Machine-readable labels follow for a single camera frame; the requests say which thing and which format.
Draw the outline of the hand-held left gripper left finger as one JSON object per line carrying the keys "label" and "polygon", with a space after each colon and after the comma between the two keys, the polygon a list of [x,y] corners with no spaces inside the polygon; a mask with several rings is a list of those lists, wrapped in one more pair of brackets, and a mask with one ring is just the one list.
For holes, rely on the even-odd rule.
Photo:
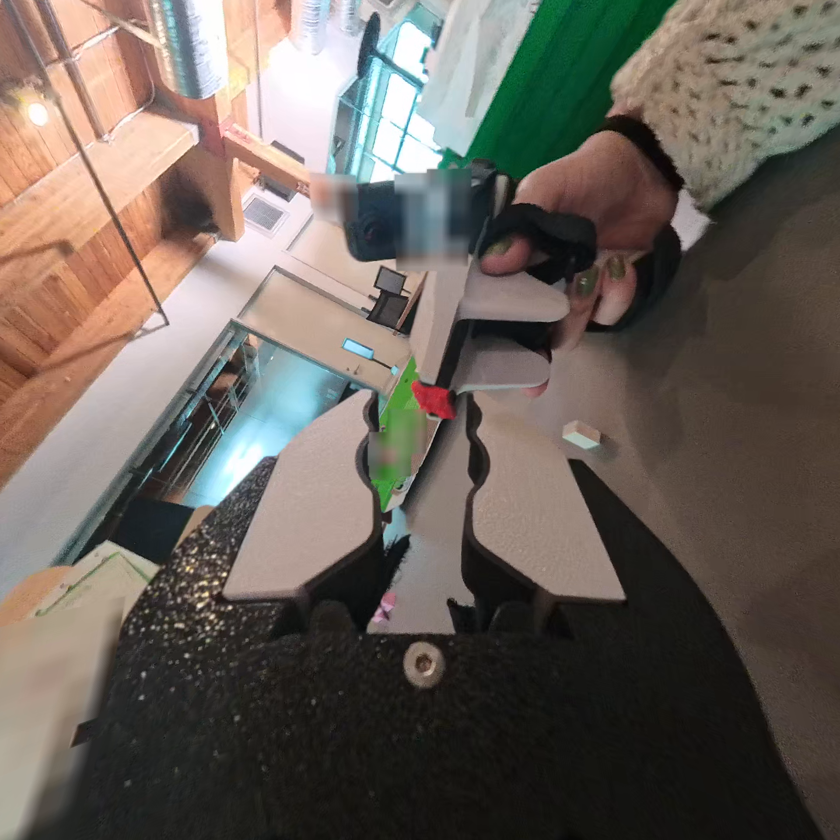
{"label": "hand-held left gripper left finger", "polygon": [[306,426],[279,453],[223,596],[294,599],[381,535],[378,496],[362,467],[378,395],[358,391]]}

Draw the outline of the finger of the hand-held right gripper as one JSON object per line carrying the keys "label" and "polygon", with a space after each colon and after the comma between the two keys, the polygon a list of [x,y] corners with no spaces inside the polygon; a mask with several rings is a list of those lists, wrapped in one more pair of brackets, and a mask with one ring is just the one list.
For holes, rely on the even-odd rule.
{"label": "finger of the hand-held right gripper", "polygon": [[519,272],[489,276],[481,272],[467,277],[458,304],[457,319],[470,321],[555,323],[571,311],[562,289]]}
{"label": "finger of the hand-held right gripper", "polygon": [[550,378],[550,362],[530,350],[467,350],[455,371],[457,394],[521,390]]}

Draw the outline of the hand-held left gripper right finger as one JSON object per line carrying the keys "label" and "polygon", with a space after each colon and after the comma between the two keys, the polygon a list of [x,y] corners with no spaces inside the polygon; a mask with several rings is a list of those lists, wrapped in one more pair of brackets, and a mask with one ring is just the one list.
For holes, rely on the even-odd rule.
{"label": "hand-held left gripper right finger", "polygon": [[467,399],[463,581],[486,603],[623,603],[625,591],[563,450],[513,414]]}

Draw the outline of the red lego brick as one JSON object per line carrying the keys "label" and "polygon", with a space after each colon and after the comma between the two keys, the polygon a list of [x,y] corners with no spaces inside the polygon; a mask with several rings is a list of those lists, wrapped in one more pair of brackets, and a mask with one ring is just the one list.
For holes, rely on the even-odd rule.
{"label": "red lego brick", "polygon": [[457,417],[456,393],[442,386],[427,385],[419,380],[412,383],[413,396],[426,415],[440,420]]}

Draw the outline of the person's right forearm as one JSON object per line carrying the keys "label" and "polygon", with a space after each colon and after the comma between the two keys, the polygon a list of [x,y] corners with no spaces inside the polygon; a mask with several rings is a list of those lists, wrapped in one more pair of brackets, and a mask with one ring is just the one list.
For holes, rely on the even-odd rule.
{"label": "person's right forearm", "polygon": [[768,159],[838,126],[839,2],[676,2],[611,92],[711,209]]}

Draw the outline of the green lego set box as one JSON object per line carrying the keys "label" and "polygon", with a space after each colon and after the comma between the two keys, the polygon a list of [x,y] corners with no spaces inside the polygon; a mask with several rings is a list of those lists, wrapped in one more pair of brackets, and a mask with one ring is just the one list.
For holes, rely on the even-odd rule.
{"label": "green lego set box", "polygon": [[413,391],[416,383],[415,361],[409,360],[391,394],[380,400],[379,430],[369,438],[368,472],[383,513],[402,505],[440,425],[420,408]]}

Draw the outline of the person's right hand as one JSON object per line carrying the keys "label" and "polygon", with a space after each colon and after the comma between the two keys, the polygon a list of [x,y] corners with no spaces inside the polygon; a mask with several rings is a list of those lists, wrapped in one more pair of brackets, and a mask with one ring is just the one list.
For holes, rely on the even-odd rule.
{"label": "person's right hand", "polygon": [[569,314],[554,330],[551,351],[565,354],[594,322],[613,326],[637,285],[634,258],[652,250],[675,213],[678,193],[627,138],[600,132],[571,154],[525,176],[516,203],[590,219],[600,256],[568,286]]}

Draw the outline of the black floor lamp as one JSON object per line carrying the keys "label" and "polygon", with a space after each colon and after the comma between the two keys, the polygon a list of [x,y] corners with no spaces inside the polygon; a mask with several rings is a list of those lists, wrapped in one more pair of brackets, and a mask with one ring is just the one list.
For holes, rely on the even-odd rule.
{"label": "black floor lamp", "polygon": [[375,61],[381,60],[378,50],[382,20],[377,12],[373,12],[366,21],[360,41],[357,63],[357,77],[365,77]]}

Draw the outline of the white paper sheets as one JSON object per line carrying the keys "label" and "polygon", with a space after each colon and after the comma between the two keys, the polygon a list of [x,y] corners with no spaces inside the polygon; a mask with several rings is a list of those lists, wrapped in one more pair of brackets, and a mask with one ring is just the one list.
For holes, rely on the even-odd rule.
{"label": "white paper sheets", "polygon": [[437,129],[482,120],[541,5],[451,2],[433,50],[420,115]]}

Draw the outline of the black wristband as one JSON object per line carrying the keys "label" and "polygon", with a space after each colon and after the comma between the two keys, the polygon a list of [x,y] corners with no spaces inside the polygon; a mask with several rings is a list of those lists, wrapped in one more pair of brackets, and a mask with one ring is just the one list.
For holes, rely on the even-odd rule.
{"label": "black wristband", "polygon": [[675,163],[665,152],[655,133],[642,120],[626,114],[613,114],[593,132],[596,133],[615,133],[624,137],[656,169],[675,193],[684,188],[685,180],[677,171]]}

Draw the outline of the creeper picture instruction booklet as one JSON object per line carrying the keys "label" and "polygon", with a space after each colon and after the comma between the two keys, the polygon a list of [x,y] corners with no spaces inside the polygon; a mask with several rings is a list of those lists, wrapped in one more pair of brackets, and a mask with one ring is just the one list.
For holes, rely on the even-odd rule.
{"label": "creeper picture instruction booklet", "polygon": [[69,567],[64,578],[41,599],[30,616],[121,602],[125,620],[160,569],[160,565],[114,542],[102,542]]}

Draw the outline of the green plastic bin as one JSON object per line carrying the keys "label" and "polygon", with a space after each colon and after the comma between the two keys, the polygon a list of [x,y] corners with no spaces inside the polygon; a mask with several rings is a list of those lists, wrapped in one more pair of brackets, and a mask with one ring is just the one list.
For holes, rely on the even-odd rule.
{"label": "green plastic bin", "polygon": [[612,107],[610,84],[673,1],[542,2],[467,152],[517,178],[573,152]]}

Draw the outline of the silver ventilation ducts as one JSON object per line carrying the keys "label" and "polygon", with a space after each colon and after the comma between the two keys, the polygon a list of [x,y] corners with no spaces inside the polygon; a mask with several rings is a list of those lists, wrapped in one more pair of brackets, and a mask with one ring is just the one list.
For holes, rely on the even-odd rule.
{"label": "silver ventilation ducts", "polygon": [[180,96],[204,100],[223,84],[232,98],[256,88],[269,93],[316,89],[343,67],[354,74],[365,20],[360,2],[141,2],[157,44],[164,85]]}

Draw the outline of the white wall vent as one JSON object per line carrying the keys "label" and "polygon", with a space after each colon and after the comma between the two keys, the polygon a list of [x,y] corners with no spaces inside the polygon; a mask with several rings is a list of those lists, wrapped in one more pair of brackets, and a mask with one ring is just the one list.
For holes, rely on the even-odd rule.
{"label": "white wall vent", "polygon": [[262,195],[252,193],[245,199],[243,216],[247,227],[267,238],[273,238],[286,223],[289,213]]}

